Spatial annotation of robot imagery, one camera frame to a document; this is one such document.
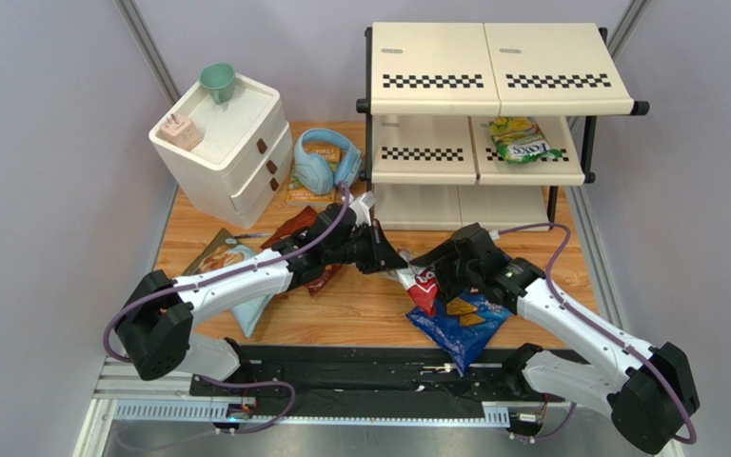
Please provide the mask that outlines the white red Chuba chips bag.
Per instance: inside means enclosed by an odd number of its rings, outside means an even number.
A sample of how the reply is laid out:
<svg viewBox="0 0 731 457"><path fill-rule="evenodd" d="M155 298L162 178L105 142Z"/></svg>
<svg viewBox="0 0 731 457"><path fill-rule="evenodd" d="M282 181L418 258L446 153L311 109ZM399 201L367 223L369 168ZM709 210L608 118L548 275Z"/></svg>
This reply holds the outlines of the white red Chuba chips bag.
<svg viewBox="0 0 731 457"><path fill-rule="evenodd" d="M398 254L408 262L405 268L398 268L380 275L388 280L399 283L414 307L405 314L408 320L415 318L432 318L436 315L435 303L438 293L438 284L432 268L413 266L410 261L413 253L407 249L399 249Z"/></svg>

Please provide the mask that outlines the blue Doritos chips bag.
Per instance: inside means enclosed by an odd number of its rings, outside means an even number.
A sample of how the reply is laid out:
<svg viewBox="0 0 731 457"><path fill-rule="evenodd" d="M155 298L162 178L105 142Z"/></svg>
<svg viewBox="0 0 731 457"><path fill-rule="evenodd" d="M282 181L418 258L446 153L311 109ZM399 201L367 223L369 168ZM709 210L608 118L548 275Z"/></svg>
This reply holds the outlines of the blue Doritos chips bag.
<svg viewBox="0 0 731 457"><path fill-rule="evenodd" d="M450 302L436 299L432 318L407 320L452 359L460 375L483 352L501 326L512 316L507 308L491 303L475 291L466 291Z"/></svg>

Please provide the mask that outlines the red Doritos chips bag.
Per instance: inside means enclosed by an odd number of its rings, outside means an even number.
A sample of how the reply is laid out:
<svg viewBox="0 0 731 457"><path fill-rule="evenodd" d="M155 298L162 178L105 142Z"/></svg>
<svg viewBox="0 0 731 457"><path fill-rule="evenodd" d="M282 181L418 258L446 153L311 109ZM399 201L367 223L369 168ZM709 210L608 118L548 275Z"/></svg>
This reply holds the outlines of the red Doritos chips bag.
<svg viewBox="0 0 731 457"><path fill-rule="evenodd" d="M311 226L317 219L318 211L310 206L303 208L296 216L285 221L260 246L261 249L271 248L274 244L292 235L297 229ZM309 295L315 297L342 269L341 266L326 266L323 275L305 285Z"/></svg>

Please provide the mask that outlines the green Foxs snack bag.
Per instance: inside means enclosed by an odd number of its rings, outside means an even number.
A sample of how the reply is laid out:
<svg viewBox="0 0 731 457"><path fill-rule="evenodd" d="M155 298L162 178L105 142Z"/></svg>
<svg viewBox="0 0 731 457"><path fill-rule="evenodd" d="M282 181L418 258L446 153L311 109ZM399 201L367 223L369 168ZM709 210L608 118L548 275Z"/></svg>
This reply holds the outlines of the green Foxs snack bag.
<svg viewBox="0 0 731 457"><path fill-rule="evenodd" d="M524 165L563 157L533 117L496 117L489 131L496 154L507 164Z"/></svg>

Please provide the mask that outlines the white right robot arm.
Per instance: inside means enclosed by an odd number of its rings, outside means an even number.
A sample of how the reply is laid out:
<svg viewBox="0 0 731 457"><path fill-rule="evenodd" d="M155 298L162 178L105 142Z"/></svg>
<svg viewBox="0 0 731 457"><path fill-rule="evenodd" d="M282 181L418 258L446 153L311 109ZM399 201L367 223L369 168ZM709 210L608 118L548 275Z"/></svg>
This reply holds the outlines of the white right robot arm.
<svg viewBox="0 0 731 457"><path fill-rule="evenodd" d="M650 455L672 441L697 442L692 417L700 398L686 353L670 342L658 347L607 322L556 285L551 264L539 268L510 257L477 223L459 228L411 263L433 270L441 302L472 288L548 330L582 357L573 362L524 344L502 364L508 389L555 395L605 415L629 444Z"/></svg>

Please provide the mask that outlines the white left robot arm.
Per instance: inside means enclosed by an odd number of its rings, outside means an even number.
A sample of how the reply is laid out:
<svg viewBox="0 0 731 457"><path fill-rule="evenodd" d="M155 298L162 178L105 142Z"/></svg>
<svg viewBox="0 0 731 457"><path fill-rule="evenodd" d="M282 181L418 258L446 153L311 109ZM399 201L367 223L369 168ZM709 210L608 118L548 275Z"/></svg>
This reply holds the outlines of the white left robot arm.
<svg viewBox="0 0 731 457"><path fill-rule="evenodd" d="M107 324L106 352L117 355L109 345L116 335L126 353L123 361L144 381L173 371L225 381L241 360L231 343L194 332L208 318L300 288L320 279L329 266L352 264L362 274L407 267L371 217L375 203L371 191L345 196L311 225L225 268L173 279L161 270L147 274Z"/></svg>

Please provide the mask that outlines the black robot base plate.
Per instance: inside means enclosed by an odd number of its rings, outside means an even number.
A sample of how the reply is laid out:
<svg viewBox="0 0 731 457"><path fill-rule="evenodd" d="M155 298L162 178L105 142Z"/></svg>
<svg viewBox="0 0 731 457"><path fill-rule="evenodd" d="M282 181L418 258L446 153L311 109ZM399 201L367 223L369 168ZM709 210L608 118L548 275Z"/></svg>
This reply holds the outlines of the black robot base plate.
<svg viewBox="0 0 731 457"><path fill-rule="evenodd" d="M292 419L482 419L487 403L539 407L561 400L512 387L503 370L514 353L509 348L484 350L465 375L439 348L246 345L240 353L243 364L231 382L291 384Z"/></svg>

